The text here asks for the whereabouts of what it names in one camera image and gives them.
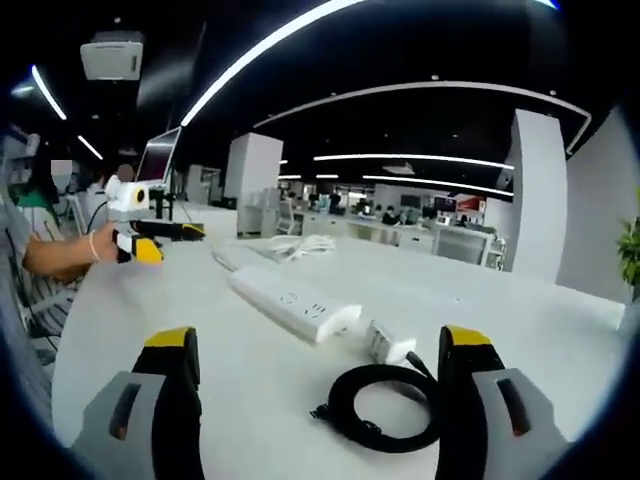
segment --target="white desk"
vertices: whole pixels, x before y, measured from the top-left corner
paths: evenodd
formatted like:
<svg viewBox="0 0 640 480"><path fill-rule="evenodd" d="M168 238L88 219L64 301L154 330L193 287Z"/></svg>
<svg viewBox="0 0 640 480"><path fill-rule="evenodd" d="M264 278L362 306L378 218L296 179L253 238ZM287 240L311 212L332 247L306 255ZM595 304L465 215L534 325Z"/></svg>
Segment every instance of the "white desk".
<svg viewBox="0 0 640 480"><path fill-rule="evenodd" d="M231 240L238 236L238 212L192 202L176 201L174 222L202 223L208 240Z"/></svg>
<svg viewBox="0 0 640 480"><path fill-rule="evenodd" d="M437 445L406 455L377 453L309 416L341 373L368 363L353 336L307 345L230 291L227 272L205 244L173 244L165 253L161 268L98 265L87 275L53 380L53 423L65 445L78 436L85 406L116 372L131 369L146 338L188 324L198 334L200 451L208 477L414 480L435 474ZM247 263L265 261L243 248L238 255ZM484 332L505 364L520 368L551 399L569 440L599 411L623 361L626 343L615 332L621 304L510 273L347 238L337 240L332 254L291 262L285 272L362 302L364 322L375 317L392 331L415 335L417 353L432 372L443 324ZM415 432L419 408L387 407L370 406L367 418L386 419L382 428L395 424L396 434Z"/></svg>
<svg viewBox="0 0 640 480"><path fill-rule="evenodd" d="M295 211L302 234L331 235L394 244L402 249L431 253L477 265L487 265L493 235L462 227L434 224L433 230L416 226L384 225L374 219L311 211Z"/></svg>

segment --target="black cable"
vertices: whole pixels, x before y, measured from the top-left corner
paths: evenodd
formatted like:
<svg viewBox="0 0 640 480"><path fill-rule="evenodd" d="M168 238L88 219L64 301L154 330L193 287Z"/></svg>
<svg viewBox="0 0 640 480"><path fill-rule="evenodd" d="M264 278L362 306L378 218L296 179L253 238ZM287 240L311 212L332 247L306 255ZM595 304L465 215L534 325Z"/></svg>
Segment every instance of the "black cable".
<svg viewBox="0 0 640 480"><path fill-rule="evenodd" d="M95 220L96 215L98 214L100 209L104 207L106 204L107 204L107 200L105 200L100 205L98 205L98 208L96 208L96 211L93 212L93 215L91 216L91 220L89 220L89 223L87 224L87 231L85 232L86 235L89 235L89 232L91 232L91 225L93 225L93 221Z"/></svg>
<svg viewBox="0 0 640 480"><path fill-rule="evenodd" d="M440 437L440 390L438 382L415 353L410 352L407 360L421 373L395 365L365 365L342 374L331 387L327 404L311 412L311 416L325 420L339 433L363 447L379 452L407 453L428 447ZM408 438L390 437L374 423L358 416L354 407L358 392L373 383L387 381L406 383L422 392L431 417L422 433Z"/></svg>

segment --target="white wall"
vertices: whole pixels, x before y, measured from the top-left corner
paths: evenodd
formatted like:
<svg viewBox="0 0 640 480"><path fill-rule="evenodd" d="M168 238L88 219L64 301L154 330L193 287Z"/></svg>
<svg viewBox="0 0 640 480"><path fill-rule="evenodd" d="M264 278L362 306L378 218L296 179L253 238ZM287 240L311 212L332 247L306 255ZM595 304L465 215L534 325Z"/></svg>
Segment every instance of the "white wall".
<svg viewBox="0 0 640 480"><path fill-rule="evenodd" d="M249 133L231 142L224 187L225 197L238 199L238 232L259 232L262 212L255 205L265 191L278 186L283 142Z"/></svg>
<svg viewBox="0 0 640 480"><path fill-rule="evenodd" d="M500 238L509 238L513 230L512 224L513 204L497 198L487 198L484 226L495 228Z"/></svg>
<svg viewBox="0 0 640 480"><path fill-rule="evenodd" d="M638 215L638 158L624 118L614 109L569 160L567 235L559 285L630 301L631 291L620 279L615 242L620 220Z"/></svg>
<svg viewBox="0 0 640 480"><path fill-rule="evenodd" d="M516 110L513 223L505 270L555 283L567 224L567 162L557 118Z"/></svg>
<svg viewBox="0 0 640 480"><path fill-rule="evenodd" d="M376 183L373 194L373 206L382 205L382 210L386 210L389 205L396 210L400 209L400 197L402 195L416 195L418 197L446 197L449 192L442 190L430 190L428 188L404 187L399 185L382 185Z"/></svg>

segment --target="person's hand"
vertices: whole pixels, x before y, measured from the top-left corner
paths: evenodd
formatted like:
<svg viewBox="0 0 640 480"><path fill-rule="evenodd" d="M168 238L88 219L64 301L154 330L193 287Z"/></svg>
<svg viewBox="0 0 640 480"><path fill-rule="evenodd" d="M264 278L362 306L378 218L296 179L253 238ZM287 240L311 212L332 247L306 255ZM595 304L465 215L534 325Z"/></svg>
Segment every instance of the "person's hand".
<svg viewBox="0 0 640 480"><path fill-rule="evenodd" d="M115 262L118 259L118 246L113 242L113 223L93 232L93 261Z"/></svg>

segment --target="white power adapter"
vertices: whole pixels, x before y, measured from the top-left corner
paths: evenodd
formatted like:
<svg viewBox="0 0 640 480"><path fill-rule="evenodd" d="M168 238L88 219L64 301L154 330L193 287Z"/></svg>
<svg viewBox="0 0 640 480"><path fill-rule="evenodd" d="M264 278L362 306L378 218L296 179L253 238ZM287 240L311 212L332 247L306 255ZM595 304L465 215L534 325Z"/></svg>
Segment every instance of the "white power adapter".
<svg viewBox="0 0 640 480"><path fill-rule="evenodd" d="M372 320L364 336L365 348L376 363L399 365L404 362L407 353L415 350L415 338L398 340L391 333Z"/></svg>

